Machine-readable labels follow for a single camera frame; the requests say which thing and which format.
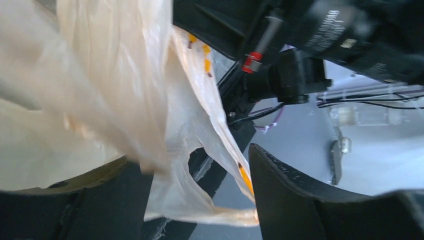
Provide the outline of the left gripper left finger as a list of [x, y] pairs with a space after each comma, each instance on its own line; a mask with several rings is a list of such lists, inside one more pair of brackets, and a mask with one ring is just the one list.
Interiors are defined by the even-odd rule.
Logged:
[[124, 158], [47, 188], [0, 193], [3, 240], [139, 240], [152, 184]]

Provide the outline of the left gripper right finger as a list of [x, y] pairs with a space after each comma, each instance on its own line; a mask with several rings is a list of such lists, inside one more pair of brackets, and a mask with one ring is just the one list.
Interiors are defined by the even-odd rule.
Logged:
[[248, 149], [259, 225], [265, 240], [421, 240], [424, 192], [366, 196], [321, 182]]

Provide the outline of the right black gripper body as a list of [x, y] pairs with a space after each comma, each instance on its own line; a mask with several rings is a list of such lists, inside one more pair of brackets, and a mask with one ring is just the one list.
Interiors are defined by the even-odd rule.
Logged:
[[279, 51], [290, 45], [318, 56], [295, 39], [305, 26], [312, 0], [175, 0], [173, 23], [225, 57], [242, 62], [253, 52], [270, 24], [282, 20], [263, 52], [262, 63], [275, 62]]

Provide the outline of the translucent orange plastic bag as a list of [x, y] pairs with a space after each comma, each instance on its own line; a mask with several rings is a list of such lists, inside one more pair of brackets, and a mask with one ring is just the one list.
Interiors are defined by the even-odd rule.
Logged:
[[204, 148], [254, 200], [208, 45], [172, 25], [170, 0], [0, 3], [0, 188], [45, 188], [127, 156], [153, 173], [144, 220], [253, 227], [189, 172]]

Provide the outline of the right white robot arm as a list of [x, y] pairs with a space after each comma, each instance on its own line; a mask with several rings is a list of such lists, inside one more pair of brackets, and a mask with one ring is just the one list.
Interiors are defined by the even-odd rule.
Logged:
[[306, 102], [330, 86], [324, 61], [424, 83], [421, 0], [176, 0], [173, 23], [239, 62], [253, 101]]

